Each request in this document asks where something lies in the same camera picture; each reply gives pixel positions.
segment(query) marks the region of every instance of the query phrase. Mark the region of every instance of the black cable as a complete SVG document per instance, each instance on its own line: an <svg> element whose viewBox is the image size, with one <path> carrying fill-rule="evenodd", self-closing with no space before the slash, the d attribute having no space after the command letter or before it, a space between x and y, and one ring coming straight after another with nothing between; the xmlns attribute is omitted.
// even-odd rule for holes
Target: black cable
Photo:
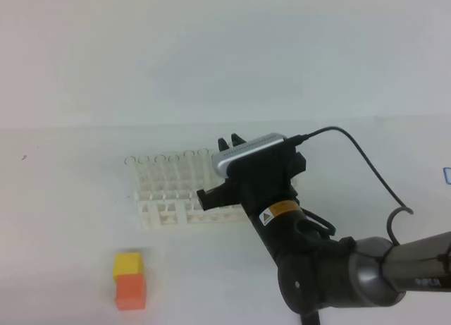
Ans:
<svg viewBox="0 0 451 325"><path fill-rule="evenodd" d="M395 246L398 246L400 244L400 242L397 241L395 234L393 233L392 222L393 222L393 219L396 217L396 215L399 214L401 211L406 211L409 214L414 214L412 209L404 206L404 207L398 207L398 208L394 209L393 212L390 214L390 216L388 216L387 233L388 233L388 237L390 237L390 240L392 241L393 245L395 245Z"/></svg>
<svg viewBox="0 0 451 325"><path fill-rule="evenodd" d="M352 144L356 147L356 149L359 151L361 156L365 159L365 162L368 164L370 169L373 171L374 175L376 175L376 177L379 179L379 181L382 183L382 185L388 191L388 193L390 193L391 196L393 197L393 199L395 199L395 201L401 206L401 207L398 207L397 209L395 209L390 214L390 216L387 219L387 233L388 233L388 237L390 237L390 240L392 241L392 243L394 245L399 245L400 242L397 241L397 239L395 237L395 234L393 233L393 229L392 229L393 219L401 211L406 211L409 214L413 214L414 212L412 211L412 209L407 207L406 204L404 204L404 202L393 192L392 188L382 178L382 176L380 175L379 171L377 171L376 168L374 167L373 163L371 163L371 161L369 160L368 156L365 154L364 150L360 147L359 143L357 143L357 141L346 130L344 130L342 128L339 128L337 126L328 126L326 128L319 129L319 130L314 131L312 133L309 133L307 135L303 135L302 139L305 141L305 140L308 140L309 138L312 138L314 136L319 135L320 133L324 133L326 131L332 131L332 130L338 131L339 133L342 133L343 135L345 135L352 142Z"/></svg>

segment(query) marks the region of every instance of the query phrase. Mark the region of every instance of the yellow label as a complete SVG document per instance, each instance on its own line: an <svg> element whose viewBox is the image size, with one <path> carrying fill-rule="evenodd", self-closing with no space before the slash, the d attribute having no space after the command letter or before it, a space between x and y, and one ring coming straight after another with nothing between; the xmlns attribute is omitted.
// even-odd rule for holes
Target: yellow label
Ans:
<svg viewBox="0 0 451 325"><path fill-rule="evenodd" d="M284 214L285 212L290 211L301 211L299 205L292 200L283 200L282 202L275 203L269 207L269 211L273 214L274 217L277 217L280 214Z"/></svg>

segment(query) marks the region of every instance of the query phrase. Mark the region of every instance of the stacked blocks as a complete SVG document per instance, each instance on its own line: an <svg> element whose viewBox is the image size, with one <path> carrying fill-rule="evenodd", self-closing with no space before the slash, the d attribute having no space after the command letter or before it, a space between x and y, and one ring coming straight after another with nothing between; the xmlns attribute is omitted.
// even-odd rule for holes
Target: stacked blocks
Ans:
<svg viewBox="0 0 451 325"><path fill-rule="evenodd" d="M146 278L139 252L118 253L114 261L113 278L116 281L116 305L119 310L146 307Z"/></svg>

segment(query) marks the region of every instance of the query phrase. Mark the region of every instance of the blue object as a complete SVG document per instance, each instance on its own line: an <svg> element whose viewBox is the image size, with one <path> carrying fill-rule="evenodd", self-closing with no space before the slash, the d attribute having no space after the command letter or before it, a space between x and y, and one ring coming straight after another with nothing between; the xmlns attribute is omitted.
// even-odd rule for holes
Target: blue object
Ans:
<svg viewBox="0 0 451 325"><path fill-rule="evenodd" d="M448 185L451 185L451 168L443 168L445 174L445 180Z"/></svg>

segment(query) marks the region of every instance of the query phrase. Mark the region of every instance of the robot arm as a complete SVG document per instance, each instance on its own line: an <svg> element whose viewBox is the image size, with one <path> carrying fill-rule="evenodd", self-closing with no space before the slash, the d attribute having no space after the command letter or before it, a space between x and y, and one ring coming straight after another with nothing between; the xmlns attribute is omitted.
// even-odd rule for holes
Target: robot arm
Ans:
<svg viewBox="0 0 451 325"><path fill-rule="evenodd" d="M451 233L399 245L391 221L408 211L378 174L360 146L346 132L382 184L401 207L388 220L390 240L351 237L331 240L335 228L303 210L291 178L305 171L305 158L296 151L313 134L286 138L270 134L245 142L232 135L233 147L218 141L212 163L225 183L197 192L204 210L241 204L278 267L278 282L288 307L319 324L325 307L377 307L398 303L408 290L451 291Z"/></svg>

